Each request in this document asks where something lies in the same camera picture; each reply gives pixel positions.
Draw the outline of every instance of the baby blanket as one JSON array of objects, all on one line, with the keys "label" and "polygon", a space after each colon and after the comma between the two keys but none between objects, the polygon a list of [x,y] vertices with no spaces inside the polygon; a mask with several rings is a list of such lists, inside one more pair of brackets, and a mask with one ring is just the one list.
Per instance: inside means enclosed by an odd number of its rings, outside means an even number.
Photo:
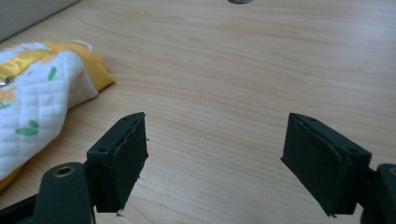
[{"label": "baby blanket", "polygon": [[83,42],[24,43],[0,52],[0,189],[60,133],[69,108],[114,82]]}]

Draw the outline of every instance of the wooden table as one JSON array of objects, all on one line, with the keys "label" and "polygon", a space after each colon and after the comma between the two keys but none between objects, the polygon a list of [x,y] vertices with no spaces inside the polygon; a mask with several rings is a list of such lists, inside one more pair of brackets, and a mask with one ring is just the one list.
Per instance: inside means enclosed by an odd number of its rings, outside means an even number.
[{"label": "wooden table", "polygon": [[83,0],[0,44],[81,39],[117,83],[69,111],[60,136],[0,195],[144,111],[149,158],[122,212],[97,223],[359,223],[326,217],[280,161],[289,112],[396,163],[394,0]]}]

